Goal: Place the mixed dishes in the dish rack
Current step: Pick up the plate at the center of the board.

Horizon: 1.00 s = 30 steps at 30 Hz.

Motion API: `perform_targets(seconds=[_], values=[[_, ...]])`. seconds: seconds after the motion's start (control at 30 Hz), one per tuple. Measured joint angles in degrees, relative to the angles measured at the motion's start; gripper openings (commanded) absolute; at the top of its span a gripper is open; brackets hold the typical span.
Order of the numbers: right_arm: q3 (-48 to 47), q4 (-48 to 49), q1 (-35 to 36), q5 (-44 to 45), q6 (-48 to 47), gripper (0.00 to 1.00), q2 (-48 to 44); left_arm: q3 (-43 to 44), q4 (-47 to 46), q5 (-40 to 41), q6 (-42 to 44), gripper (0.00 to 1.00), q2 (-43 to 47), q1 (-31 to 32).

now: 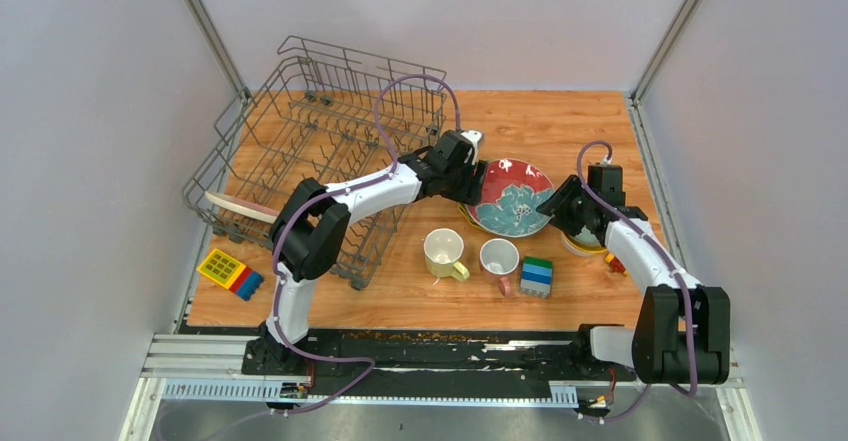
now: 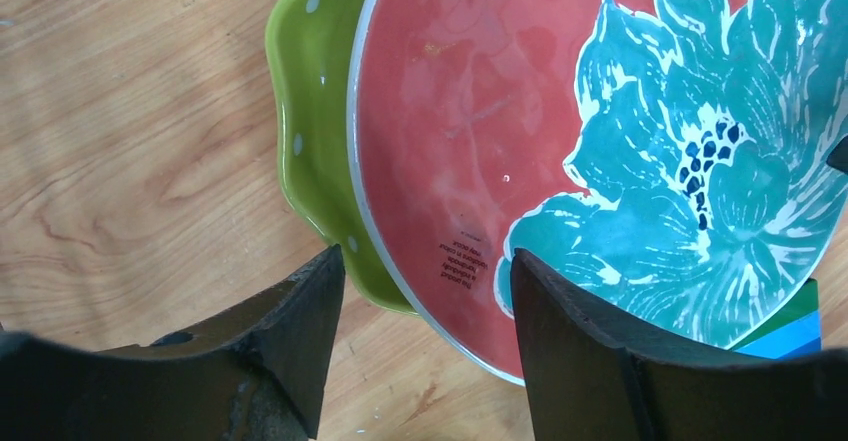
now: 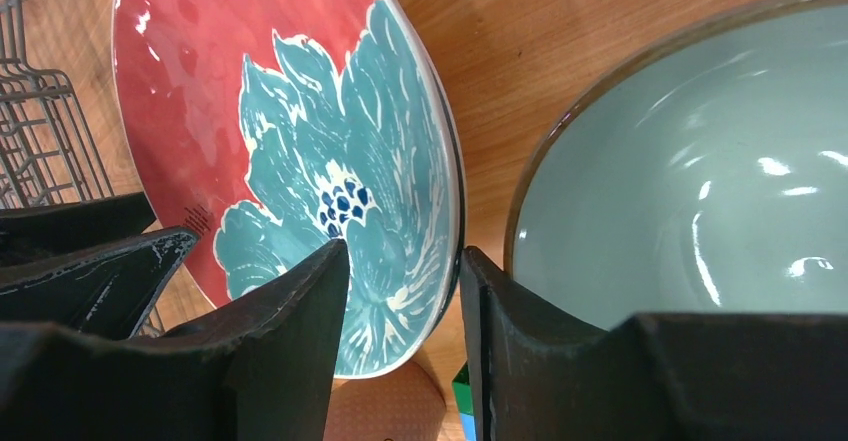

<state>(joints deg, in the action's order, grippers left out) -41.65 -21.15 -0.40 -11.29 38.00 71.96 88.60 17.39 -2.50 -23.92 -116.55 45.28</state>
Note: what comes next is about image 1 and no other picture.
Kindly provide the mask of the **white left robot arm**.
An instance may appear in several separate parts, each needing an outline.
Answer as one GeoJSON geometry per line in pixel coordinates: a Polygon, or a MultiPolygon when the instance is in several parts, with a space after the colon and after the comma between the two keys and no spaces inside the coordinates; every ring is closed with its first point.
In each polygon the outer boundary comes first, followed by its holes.
{"type": "Polygon", "coordinates": [[[336,264],[351,225],[434,196],[478,203],[487,166],[479,158],[484,139],[479,130],[447,130],[435,144],[406,154],[391,147],[390,164],[371,174],[340,183],[301,181],[269,232],[276,288],[258,338],[246,346],[243,373],[293,374],[304,366],[307,350],[300,341],[310,328],[317,282],[336,264]]]}

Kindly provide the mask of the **cream and pink plate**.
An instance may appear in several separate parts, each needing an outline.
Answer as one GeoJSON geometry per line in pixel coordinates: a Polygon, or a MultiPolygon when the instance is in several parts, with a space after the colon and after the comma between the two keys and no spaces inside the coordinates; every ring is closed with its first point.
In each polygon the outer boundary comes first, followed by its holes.
{"type": "Polygon", "coordinates": [[[259,205],[220,192],[205,191],[204,197],[215,206],[268,224],[273,224],[279,215],[278,209],[259,205]]]}

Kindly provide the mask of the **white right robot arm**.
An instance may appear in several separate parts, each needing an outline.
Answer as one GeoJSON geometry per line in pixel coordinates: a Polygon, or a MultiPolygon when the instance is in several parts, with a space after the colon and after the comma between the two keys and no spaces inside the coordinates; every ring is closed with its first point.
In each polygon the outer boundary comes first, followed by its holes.
{"type": "Polygon", "coordinates": [[[611,363],[632,369],[645,384],[719,385],[730,372],[730,299],[703,285],[658,241],[646,214],[625,203],[623,172],[593,164],[570,175],[538,212],[568,235],[592,234],[639,287],[634,328],[583,324],[571,364],[596,378],[611,363]]]}

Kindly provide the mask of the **red and teal floral plate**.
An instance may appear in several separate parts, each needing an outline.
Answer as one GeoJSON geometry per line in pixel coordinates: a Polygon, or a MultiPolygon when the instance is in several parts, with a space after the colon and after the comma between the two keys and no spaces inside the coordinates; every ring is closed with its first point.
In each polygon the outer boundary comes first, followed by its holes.
{"type": "Polygon", "coordinates": [[[535,165],[514,158],[488,162],[479,204],[468,213],[484,230],[507,238],[536,234],[551,217],[537,208],[555,189],[549,177],[535,165]]]}

